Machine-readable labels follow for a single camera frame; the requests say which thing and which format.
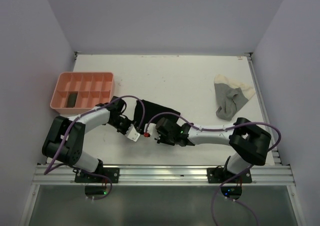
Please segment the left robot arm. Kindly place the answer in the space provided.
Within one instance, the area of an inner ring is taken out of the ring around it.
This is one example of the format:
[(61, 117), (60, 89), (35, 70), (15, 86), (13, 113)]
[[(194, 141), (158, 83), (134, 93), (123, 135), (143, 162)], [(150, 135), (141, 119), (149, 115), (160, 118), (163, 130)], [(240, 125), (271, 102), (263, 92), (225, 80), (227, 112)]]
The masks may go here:
[(53, 171), (54, 162), (59, 161), (69, 167), (86, 171), (87, 178), (92, 182), (101, 181), (104, 176), (104, 170), (100, 167), (101, 160), (83, 151), (85, 134), (99, 126), (110, 125), (118, 133), (128, 136), (134, 125), (123, 115), (126, 106), (122, 98), (114, 96), (111, 102), (97, 104), (77, 116), (57, 116), (42, 146), (42, 154), (51, 159), (45, 174)]

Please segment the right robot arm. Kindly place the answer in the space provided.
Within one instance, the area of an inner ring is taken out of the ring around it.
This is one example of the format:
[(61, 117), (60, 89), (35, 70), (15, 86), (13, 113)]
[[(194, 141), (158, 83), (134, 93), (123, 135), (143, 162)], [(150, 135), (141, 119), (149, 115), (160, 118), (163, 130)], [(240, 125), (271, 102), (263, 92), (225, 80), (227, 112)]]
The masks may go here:
[(267, 160), (271, 135), (258, 125), (239, 117), (234, 124), (201, 126), (192, 123), (178, 125), (168, 118), (155, 125), (158, 142), (167, 145), (198, 146), (203, 144), (225, 145), (235, 150), (223, 169), (223, 178), (235, 182), (247, 167), (264, 166)]

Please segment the black underwear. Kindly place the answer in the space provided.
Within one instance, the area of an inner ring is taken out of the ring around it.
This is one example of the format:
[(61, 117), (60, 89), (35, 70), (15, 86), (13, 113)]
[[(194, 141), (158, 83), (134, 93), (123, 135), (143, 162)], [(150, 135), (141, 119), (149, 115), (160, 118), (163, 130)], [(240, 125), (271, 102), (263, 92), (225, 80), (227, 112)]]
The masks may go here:
[(158, 115), (160, 113), (174, 113), (177, 115), (181, 114), (179, 111), (176, 111), (169, 107), (165, 107), (144, 99), (142, 99), (141, 101), (145, 108), (145, 114), (143, 116), (142, 104), (137, 100), (136, 106), (134, 108), (133, 122), (134, 122), (134, 125), (136, 126), (137, 131), (142, 135), (145, 132), (146, 125), (148, 124), (150, 119), (155, 115)]

